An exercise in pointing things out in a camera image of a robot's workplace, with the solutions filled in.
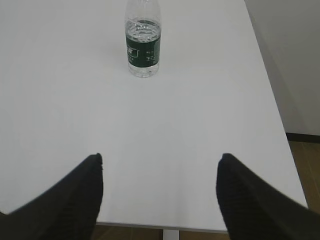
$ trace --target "water bottle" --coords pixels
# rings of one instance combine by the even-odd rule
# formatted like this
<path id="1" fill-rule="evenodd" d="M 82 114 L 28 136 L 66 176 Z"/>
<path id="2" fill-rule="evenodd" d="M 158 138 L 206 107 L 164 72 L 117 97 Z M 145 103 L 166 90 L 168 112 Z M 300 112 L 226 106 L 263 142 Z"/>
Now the water bottle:
<path id="1" fill-rule="evenodd" d="M 158 0 L 128 0 L 125 36 L 129 71 L 140 78 L 159 69 L 161 11 Z"/>

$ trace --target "white table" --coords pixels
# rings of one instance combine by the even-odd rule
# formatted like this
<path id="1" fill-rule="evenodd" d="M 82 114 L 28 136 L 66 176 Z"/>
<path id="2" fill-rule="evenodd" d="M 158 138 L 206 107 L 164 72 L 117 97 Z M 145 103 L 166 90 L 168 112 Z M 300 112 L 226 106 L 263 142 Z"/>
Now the white table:
<path id="1" fill-rule="evenodd" d="M 226 230 L 233 153 L 306 205 L 242 0 L 160 0 L 159 72 L 127 69 L 124 0 L 0 0 L 0 210 L 104 159 L 98 221 Z"/>

